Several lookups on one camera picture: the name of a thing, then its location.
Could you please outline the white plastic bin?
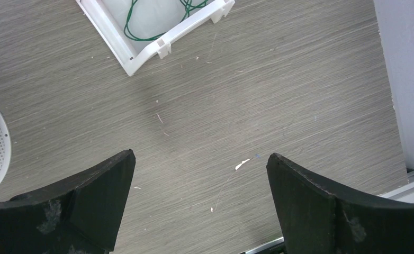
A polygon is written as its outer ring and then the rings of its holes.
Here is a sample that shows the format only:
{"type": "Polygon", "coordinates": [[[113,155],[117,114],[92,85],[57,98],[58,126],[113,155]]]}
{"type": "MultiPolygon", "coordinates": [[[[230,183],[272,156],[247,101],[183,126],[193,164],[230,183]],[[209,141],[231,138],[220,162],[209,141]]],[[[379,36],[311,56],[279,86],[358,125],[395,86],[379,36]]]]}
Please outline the white plastic bin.
{"type": "Polygon", "coordinates": [[[128,76],[203,23],[227,16],[234,1],[77,1],[128,76]]]}

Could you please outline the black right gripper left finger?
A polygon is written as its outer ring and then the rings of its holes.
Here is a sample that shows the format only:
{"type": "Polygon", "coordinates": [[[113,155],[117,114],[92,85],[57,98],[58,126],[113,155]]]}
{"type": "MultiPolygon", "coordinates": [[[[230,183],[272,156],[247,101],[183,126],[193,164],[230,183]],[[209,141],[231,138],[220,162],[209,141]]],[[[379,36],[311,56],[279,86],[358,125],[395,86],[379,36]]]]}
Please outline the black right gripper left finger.
{"type": "Polygon", "coordinates": [[[50,185],[0,202],[0,253],[114,250],[136,158],[123,150],[50,185]]]}

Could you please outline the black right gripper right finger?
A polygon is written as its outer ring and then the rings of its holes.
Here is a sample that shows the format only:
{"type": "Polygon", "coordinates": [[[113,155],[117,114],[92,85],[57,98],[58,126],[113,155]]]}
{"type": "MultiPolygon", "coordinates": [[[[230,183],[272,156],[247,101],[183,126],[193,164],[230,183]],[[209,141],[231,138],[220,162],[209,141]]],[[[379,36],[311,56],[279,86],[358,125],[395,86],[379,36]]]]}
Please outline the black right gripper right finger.
{"type": "Polygon", "coordinates": [[[353,189],[278,153],[266,169],[288,253],[414,253],[414,204],[353,189]]]}

